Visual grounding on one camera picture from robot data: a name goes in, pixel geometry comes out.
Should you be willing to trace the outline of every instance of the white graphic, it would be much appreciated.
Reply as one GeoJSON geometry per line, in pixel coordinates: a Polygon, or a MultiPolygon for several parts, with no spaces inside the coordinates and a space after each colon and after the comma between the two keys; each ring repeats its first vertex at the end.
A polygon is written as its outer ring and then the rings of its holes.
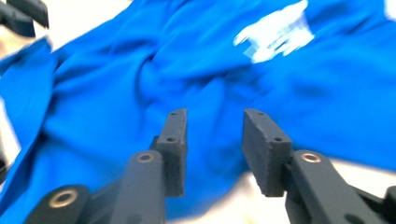
{"type": "Polygon", "coordinates": [[[307,7],[308,2],[303,0],[275,11],[243,29],[233,44],[248,40],[251,46],[244,54],[253,63],[269,61],[279,53],[286,56],[314,38],[304,15],[307,7]]]}
{"type": "Polygon", "coordinates": [[[9,122],[4,100],[0,97],[0,153],[9,168],[21,151],[20,143],[9,122]]]}
{"type": "Polygon", "coordinates": [[[396,21],[396,0],[385,0],[385,16],[390,21],[396,21]]]}

